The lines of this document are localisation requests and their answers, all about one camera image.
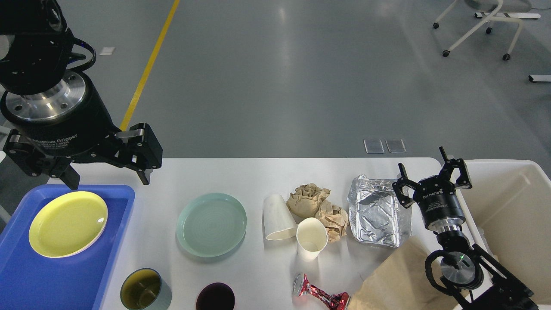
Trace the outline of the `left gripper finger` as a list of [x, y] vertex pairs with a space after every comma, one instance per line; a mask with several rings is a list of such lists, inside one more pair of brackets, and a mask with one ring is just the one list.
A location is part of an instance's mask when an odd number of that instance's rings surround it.
[[19, 133], [8, 134], [3, 151], [26, 175], [45, 174], [60, 179], [72, 190], [79, 187], [80, 175], [71, 167], [71, 157], [45, 155]]
[[143, 185], [150, 184], [150, 174], [162, 166], [162, 160], [163, 147], [146, 123], [134, 125], [128, 131], [112, 133], [93, 147], [93, 162], [133, 170]]

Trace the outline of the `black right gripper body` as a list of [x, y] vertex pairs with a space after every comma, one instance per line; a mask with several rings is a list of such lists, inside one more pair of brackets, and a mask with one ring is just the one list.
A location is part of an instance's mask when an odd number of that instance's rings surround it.
[[413, 199], [417, 202], [424, 226], [429, 231], [437, 231], [439, 220], [451, 220], [457, 226], [466, 218], [451, 181], [441, 178], [426, 178], [419, 181]]

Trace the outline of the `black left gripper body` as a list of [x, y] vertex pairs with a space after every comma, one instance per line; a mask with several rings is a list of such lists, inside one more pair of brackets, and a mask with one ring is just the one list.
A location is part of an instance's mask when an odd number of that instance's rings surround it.
[[93, 147], [120, 132], [90, 78], [71, 70], [44, 92], [25, 96], [5, 92], [1, 112], [36, 149], [71, 157], [72, 163], [93, 162]]

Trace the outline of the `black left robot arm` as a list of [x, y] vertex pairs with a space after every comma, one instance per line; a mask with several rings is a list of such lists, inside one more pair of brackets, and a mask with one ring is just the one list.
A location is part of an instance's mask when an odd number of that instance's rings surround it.
[[3, 151], [26, 174], [46, 174], [77, 189], [72, 163], [108, 163], [143, 184], [163, 148], [150, 125], [122, 131], [85, 70], [96, 52], [76, 38], [55, 0], [1, 2], [1, 114], [13, 125]]

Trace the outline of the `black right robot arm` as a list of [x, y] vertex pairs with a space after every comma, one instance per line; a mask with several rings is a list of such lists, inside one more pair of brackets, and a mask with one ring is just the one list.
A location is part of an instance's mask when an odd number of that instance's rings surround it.
[[533, 291], [463, 233], [466, 216], [457, 190], [472, 188], [470, 175], [463, 159], [439, 150], [444, 161], [439, 174], [413, 181], [399, 163], [400, 174], [392, 184], [404, 208], [419, 206], [424, 227], [442, 247], [425, 259], [430, 285], [453, 297], [463, 310], [537, 310]]

